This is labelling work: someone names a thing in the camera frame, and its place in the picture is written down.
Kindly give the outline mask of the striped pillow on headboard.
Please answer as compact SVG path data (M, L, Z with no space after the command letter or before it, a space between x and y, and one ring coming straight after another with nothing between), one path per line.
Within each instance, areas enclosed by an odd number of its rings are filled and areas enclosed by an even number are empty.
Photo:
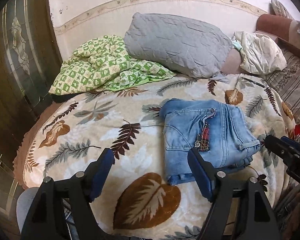
M288 12L286 7L278 0L271 0L271 7L276 16L293 20L293 16Z

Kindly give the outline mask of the green white patterned blanket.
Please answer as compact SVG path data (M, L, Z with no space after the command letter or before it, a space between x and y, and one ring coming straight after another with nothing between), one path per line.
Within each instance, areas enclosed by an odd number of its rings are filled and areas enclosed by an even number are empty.
M123 38L106 35L73 51L62 63L49 93L69 95L96 89L117 92L173 77L175 73L159 63L130 56Z

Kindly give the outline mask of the wooden door with glass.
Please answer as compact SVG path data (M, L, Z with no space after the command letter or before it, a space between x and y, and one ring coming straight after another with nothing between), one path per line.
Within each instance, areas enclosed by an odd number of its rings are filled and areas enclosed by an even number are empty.
M0 226L13 235L21 193L13 160L52 103L48 91L60 65L48 0L8 0L0 10Z

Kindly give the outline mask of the blue denim jeans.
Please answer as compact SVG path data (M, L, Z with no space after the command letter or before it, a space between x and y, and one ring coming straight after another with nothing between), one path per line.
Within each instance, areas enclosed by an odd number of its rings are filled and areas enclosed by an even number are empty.
M260 141L247 127L240 107L216 100L171 99L160 112L164 122L165 178L169 185L194 181L187 154L195 149L226 173L250 165Z

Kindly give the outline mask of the brown sofa headboard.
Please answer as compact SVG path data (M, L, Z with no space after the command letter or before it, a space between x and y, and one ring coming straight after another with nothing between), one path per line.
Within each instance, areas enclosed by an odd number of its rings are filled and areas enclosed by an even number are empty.
M300 22L276 15L263 14L256 30L277 38L279 46L300 58Z

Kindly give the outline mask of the leaf print plush blanket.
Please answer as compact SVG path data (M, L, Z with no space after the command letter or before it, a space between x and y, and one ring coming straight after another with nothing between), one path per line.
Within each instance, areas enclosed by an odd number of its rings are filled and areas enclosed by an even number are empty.
M295 127L290 109L263 79L241 74L230 80L176 76L119 92L83 93L51 105L25 134L13 162L15 178L24 188L38 187L45 176L67 179L111 148L115 163L91 204L101 229L151 239L195 239L210 203L194 182L170 186L165 181L164 124L159 118L164 103L172 98L230 102L242 109L258 139L291 136Z

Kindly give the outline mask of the brown striped cushion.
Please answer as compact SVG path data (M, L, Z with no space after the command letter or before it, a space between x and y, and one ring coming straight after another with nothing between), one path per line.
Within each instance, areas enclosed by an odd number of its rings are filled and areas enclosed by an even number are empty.
M274 71L265 77L267 84L276 90L300 124L300 58L282 49L287 66L282 71Z

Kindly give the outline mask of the grey quilted pillow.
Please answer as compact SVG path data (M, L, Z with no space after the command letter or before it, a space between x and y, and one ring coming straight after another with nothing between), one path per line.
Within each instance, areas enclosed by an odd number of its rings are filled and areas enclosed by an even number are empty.
M135 59L193 78L220 77L232 42L215 25L170 14L135 13L124 36Z

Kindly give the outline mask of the black pen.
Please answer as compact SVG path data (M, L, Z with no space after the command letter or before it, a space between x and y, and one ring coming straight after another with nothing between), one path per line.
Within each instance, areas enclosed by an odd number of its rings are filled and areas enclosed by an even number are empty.
M257 85L257 86L260 86L260 87L262 87L262 88L265 88L265 86L264 86L263 84L258 83L258 82L254 81L254 80L247 79L246 77L242 77L242 79L245 80L245 81L248 81L248 82L250 82L250 83L253 83L253 84Z

